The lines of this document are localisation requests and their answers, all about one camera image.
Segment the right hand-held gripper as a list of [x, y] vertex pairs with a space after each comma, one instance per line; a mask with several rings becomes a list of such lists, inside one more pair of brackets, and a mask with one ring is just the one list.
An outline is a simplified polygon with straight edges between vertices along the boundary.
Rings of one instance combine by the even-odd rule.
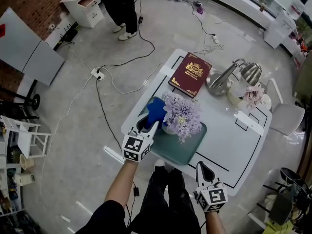
[[218, 212], [228, 202], [227, 188], [207, 163], [200, 161], [196, 165], [196, 189], [195, 199], [203, 212]]

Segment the person's right forearm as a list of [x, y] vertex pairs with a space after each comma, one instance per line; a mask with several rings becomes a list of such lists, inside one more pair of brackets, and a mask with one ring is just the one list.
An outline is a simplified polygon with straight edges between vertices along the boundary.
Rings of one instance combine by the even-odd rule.
[[206, 234], [226, 234], [218, 212], [211, 211], [205, 213]]

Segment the white round dish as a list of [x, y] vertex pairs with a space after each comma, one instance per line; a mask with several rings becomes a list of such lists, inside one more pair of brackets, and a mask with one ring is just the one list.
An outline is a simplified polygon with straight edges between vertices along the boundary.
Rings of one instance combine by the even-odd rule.
[[262, 99], [261, 99], [261, 104], [268, 109], [269, 111], [272, 108], [272, 101], [270, 99], [270, 97], [267, 94], [264, 94]]

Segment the white square power strip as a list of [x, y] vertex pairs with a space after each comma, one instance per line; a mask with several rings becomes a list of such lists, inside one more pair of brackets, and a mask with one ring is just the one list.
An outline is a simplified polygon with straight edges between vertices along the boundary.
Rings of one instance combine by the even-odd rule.
[[94, 76], [96, 79], [98, 80], [103, 80], [105, 75], [99, 70], [99, 68], [94, 68], [92, 71], [91, 71], [91, 75]]

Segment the white shelf unit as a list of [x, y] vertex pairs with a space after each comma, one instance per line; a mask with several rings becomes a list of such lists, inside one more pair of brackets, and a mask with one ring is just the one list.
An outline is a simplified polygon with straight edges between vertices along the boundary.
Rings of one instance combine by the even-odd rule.
[[0, 133], [0, 217], [23, 211], [21, 186], [14, 181], [15, 174], [21, 173], [19, 163], [13, 163], [9, 155], [11, 133]]

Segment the yellow green box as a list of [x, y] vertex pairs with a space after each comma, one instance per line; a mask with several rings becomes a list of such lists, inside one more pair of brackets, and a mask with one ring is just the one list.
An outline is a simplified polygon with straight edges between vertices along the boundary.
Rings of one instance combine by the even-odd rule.
[[287, 221], [283, 225], [279, 225], [275, 222], [267, 222], [267, 226], [262, 234], [298, 234], [294, 230], [293, 223]]

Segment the person's left forearm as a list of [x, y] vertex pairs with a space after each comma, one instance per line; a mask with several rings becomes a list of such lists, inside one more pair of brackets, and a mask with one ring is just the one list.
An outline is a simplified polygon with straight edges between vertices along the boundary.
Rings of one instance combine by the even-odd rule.
[[137, 167], [137, 162], [125, 161], [106, 194], [105, 202], [112, 200], [126, 207]]

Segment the whiteboard with red mark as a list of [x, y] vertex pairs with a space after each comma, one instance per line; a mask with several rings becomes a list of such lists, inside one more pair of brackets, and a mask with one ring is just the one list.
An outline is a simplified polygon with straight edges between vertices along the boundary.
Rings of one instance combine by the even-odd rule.
[[48, 89], [64, 64], [52, 47], [8, 7], [0, 16], [0, 101], [22, 102]]

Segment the blue cloth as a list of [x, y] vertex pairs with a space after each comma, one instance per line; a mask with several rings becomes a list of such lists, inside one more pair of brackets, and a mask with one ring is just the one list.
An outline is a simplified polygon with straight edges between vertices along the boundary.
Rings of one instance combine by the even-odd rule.
[[153, 102], [147, 105], [148, 109], [148, 118], [147, 122], [145, 124], [145, 128], [149, 129], [153, 126], [153, 124], [157, 121], [159, 121], [158, 128], [161, 128], [161, 125], [163, 123], [163, 120], [167, 114], [167, 112], [164, 110], [165, 102], [156, 97], [154, 98]]

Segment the black router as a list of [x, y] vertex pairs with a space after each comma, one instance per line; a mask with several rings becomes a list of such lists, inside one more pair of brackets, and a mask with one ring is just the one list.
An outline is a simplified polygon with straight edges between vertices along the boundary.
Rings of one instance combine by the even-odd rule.
[[77, 22], [75, 22], [74, 24], [68, 24], [64, 28], [65, 33], [60, 34], [60, 36], [61, 36], [60, 42], [63, 42], [63, 41], [71, 42], [78, 33], [78, 26], [79, 26], [79, 24]]

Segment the small purple device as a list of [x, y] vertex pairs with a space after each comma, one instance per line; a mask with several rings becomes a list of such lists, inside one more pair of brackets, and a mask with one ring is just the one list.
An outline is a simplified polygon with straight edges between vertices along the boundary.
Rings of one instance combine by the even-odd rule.
[[203, 11], [204, 11], [204, 8], [203, 8], [203, 6], [202, 6], [202, 3], [199, 2], [199, 1], [193, 1], [193, 5], [195, 6], [196, 11], [197, 11], [200, 15], [202, 15], [202, 14], [203, 14]]

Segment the person's black trousers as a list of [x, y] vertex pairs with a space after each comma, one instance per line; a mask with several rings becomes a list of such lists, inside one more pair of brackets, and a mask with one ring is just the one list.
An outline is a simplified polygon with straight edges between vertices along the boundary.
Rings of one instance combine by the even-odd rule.
[[201, 234], [180, 170], [155, 168], [140, 212], [128, 230], [136, 234]]

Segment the small white appliance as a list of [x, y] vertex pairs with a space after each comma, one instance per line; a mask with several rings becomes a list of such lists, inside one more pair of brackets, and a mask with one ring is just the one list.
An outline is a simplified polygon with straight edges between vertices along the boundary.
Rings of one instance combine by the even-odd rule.
[[31, 173], [15, 174], [14, 181], [19, 186], [25, 186], [34, 183], [35, 177]]

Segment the white tape strip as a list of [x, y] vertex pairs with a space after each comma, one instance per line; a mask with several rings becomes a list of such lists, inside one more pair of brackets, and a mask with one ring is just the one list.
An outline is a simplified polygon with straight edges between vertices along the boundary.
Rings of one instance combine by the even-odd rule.
[[244, 131], [248, 129], [253, 130], [259, 135], [263, 135], [264, 127], [260, 125], [260, 120], [258, 120], [253, 114], [249, 113], [248, 115], [242, 111], [239, 111], [237, 114], [234, 114], [236, 118], [235, 124], [239, 126]]

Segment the dark red hardcover book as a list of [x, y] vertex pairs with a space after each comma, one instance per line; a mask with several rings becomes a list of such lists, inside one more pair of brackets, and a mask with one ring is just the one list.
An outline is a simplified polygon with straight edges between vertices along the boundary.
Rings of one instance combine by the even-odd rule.
[[212, 65], [207, 61], [188, 52], [168, 83], [189, 97], [195, 98], [211, 68]]

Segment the beige bucket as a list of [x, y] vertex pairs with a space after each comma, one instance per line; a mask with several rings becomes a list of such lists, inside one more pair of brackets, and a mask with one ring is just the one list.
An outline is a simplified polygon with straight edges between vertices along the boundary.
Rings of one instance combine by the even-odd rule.
[[19, 163], [24, 170], [27, 170], [35, 165], [33, 158], [26, 158], [23, 154], [19, 156]]

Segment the teal tray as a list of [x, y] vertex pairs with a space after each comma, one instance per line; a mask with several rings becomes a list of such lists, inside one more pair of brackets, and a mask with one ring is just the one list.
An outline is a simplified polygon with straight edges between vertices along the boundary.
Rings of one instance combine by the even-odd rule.
[[[149, 113], [147, 105], [152, 103], [154, 98], [156, 97], [151, 97], [149, 99], [141, 112], [142, 114]], [[178, 136], [170, 133], [162, 123], [161, 128], [156, 131], [153, 137], [154, 143], [152, 144], [152, 151], [173, 163], [187, 165], [191, 161], [207, 132], [206, 125], [202, 122], [201, 124], [202, 128], [200, 132], [187, 138], [185, 143], [181, 144], [178, 141]]]

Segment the white chair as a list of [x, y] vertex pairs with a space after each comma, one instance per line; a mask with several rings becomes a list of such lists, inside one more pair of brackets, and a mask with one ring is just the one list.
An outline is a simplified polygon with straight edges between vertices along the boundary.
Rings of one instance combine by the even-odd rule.
[[274, 78], [268, 80], [265, 85], [265, 94], [267, 94], [272, 101], [272, 120], [270, 128], [285, 135], [292, 134], [303, 120], [305, 110], [294, 104], [286, 104], [277, 86]]

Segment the purple flowers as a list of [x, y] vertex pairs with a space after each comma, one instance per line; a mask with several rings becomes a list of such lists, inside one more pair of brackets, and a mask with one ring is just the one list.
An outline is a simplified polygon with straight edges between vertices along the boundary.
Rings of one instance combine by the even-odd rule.
[[178, 136], [181, 144], [200, 132], [202, 110], [198, 100], [187, 99], [173, 92], [165, 92], [161, 99], [165, 103], [163, 110], [166, 112], [163, 124], [170, 133]]

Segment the olive green board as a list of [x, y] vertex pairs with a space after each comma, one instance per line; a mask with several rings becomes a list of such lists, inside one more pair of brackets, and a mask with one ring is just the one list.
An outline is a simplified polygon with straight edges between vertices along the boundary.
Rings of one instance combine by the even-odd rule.
[[310, 101], [312, 97], [312, 53], [303, 62], [297, 77], [293, 96], [300, 100]]

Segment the silver desk lamp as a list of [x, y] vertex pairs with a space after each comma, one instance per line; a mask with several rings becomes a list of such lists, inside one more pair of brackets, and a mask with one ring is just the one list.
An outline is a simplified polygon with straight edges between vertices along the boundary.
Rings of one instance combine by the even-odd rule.
[[220, 97], [226, 95], [231, 87], [230, 75], [240, 68], [240, 79], [244, 86], [255, 86], [262, 74], [262, 68], [257, 63], [246, 62], [244, 59], [239, 58], [232, 61], [232, 65], [223, 73], [217, 70], [211, 70], [206, 79], [205, 85], [208, 92], [215, 96]]

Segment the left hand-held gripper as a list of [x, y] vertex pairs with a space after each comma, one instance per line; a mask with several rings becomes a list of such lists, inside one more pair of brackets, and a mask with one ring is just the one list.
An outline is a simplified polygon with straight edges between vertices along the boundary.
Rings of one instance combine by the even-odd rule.
[[135, 123], [135, 130], [130, 130], [128, 134], [124, 136], [122, 143], [123, 157], [127, 160], [134, 162], [141, 162], [145, 156], [150, 152], [151, 146], [154, 142], [153, 137], [161, 126], [161, 121], [156, 121], [153, 125], [141, 132], [147, 123], [149, 113], [141, 114], [137, 117]]

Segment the white wooden stool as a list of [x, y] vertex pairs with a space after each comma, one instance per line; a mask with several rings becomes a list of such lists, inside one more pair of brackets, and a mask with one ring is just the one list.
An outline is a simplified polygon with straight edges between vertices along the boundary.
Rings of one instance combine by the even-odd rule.
[[[40, 124], [23, 122], [6, 116], [0, 116], [0, 121], [4, 123], [5, 129], [18, 134], [17, 144], [22, 154], [26, 158], [46, 157], [46, 148], [50, 133], [39, 132]], [[41, 147], [42, 154], [31, 154], [33, 147]]]

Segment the black stool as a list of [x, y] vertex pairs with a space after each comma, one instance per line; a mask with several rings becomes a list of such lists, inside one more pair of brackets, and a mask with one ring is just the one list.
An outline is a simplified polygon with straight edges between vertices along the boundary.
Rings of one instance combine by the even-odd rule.
[[291, 193], [293, 195], [293, 207], [288, 219], [296, 222], [312, 220], [312, 186], [288, 168], [281, 168], [280, 174], [288, 186], [284, 189], [280, 187], [278, 194]]

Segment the white drawer cabinet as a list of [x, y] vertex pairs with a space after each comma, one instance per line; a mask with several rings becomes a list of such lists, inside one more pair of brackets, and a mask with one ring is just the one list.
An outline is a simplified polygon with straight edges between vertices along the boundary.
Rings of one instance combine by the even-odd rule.
[[83, 27], [94, 28], [103, 18], [101, 0], [61, 0], [71, 16]]

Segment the pale green pot pink flowers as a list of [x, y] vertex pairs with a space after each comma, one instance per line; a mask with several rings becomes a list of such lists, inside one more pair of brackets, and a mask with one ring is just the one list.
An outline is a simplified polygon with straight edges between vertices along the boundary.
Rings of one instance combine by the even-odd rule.
[[234, 87], [230, 88], [227, 93], [227, 99], [233, 105], [240, 103], [247, 109], [256, 108], [264, 97], [264, 88], [261, 86], [247, 86], [247, 87]]

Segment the white water dispenser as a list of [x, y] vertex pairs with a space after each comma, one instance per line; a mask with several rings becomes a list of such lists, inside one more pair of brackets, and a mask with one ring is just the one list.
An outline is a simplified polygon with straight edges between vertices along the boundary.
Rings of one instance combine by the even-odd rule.
[[273, 49], [277, 48], [297, 28], [296, 21], [304, 12], [305, 5], [294, 0], [288, 9], [282, 8], [275, 20], [264, 33], [264, 41]]

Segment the person's left black sleeve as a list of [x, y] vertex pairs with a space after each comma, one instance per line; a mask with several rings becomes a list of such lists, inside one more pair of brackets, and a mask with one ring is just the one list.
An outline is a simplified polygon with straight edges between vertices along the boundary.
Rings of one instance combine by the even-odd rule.
[[113, 200], [100, 205], [76, 234], [127, 234], [123, 206]]

